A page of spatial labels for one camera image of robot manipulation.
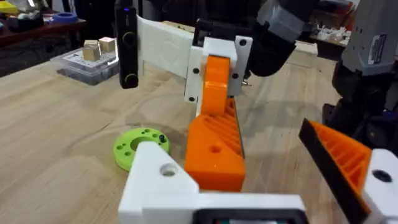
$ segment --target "sticker label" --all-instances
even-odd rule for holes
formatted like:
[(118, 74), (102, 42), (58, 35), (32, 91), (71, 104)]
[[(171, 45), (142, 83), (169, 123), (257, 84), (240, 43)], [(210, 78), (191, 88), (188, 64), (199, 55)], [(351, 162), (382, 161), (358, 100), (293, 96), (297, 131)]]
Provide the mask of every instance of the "sticker label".
[(98, 61), (91, 62), (91, 61), (83, 59), (83, 52), (80, 50), (78, 52), (75, 52), (73, 54), (65, 56), (63, 59), (68, 60), (69, 62), (73, 62), (73, 63), (77, 63), (79, 65), (83, 65), (85, 67), (93, 68), (93, 67), (96, 67), (98, 65), (102, 65), (105, 62), (109, 62), (109, 61), (111, 61), (111, 60), (113, 60), (115, 58), (116, 58), (116, 56), (115, 56), (114, 52), (112, 52), (112, 53), (104, 53), (104, 54), (101, 54), (101, 58), (99, 58)]
[(371, 49), (369, 51), (368, 64), (376, 65), (381, 62), (383, 54), (384, 43), (386, 42), (386, 34), (375, 35), (372, 40)]

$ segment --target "blue object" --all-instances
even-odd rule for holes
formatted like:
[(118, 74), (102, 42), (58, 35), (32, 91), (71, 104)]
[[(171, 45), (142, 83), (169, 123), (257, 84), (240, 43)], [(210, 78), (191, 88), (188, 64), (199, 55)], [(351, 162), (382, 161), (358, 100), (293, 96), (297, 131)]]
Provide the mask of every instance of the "blue object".
[(76, 14), (70, 12), (60, 12), (52, 16), (54, 23), (72, 23), (77, 22), (78, 18)]

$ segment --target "metal screw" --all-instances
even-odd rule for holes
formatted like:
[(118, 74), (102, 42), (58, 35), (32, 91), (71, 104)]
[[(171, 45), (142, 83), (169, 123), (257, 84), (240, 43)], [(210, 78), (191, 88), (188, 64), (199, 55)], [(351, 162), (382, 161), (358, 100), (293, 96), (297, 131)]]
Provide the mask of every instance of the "metal screw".
[(164, 135), (163, 135), (163, 134), (161, 134), (161, 135), (159, 136), (159, 140), (160, 140), (161, 143), (165, 143), (165, 142), (166, 142), (166, 138), (164, 138)]
[(388, 174), (386, 171), (384, 170), (373, 170), (372, 171), (373, 176), (383, 182), (386, 183), (391, 183), (392, 182), (392, 178), (390, 176), (390, 174)]

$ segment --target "hole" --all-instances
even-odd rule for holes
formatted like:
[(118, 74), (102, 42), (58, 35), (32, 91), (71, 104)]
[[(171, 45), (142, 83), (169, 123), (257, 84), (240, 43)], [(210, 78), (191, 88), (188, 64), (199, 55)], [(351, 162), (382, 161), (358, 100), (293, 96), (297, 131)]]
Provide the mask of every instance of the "hole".
[(218, 146), (212, 146), (212, 147), (210, 148), (210, 151), (211, 151), (212, 153), (219, 153), (219, 152), (221, 152), (221, 148), (218, 147)]
[(392, 178), (391, 178), (390, 174), (388, 174), (384, 170), (372, 170), (372, 174), (376, 179), (378, 179), (380, 181), (383, 181), (386, 183), (392, 182)]
[(144, 141), (153, 141), (153, 140), (152, 140), (152, 138), (147, 137), (147, 136), (138, 137), (138, 138), (136, 138), (136, 139), (134, 139), (134, 140), (131, 141), (131, 143), (130, 143), (130, 148), (131, 148), (131, 150), (136, 151), (138, 145), (139, 145), (141, 142), (144, 142)]
[(242, 46), (242, 47), (245, 46), (246, 43), (247, 43), (246, 40), (241, 40), (241, 41), (239, 41), (239, 45)]
[(174, 164), (164, 164), (160, 167), (160, 174), (164, 177), (172, 177), (177, 173), (177, 167)]

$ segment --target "bolt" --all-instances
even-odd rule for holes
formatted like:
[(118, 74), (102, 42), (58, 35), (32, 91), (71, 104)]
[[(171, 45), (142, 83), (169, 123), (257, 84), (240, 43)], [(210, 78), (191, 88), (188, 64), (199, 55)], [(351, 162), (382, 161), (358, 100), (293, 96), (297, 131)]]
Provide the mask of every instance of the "bolt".
[(165, 143), (165, 142), (166, 142), (166, 138), (164, 137), (163, 134), (161, 134), (161, 135), (159, 136), (159, 140), (160, 140), (161, 143)]

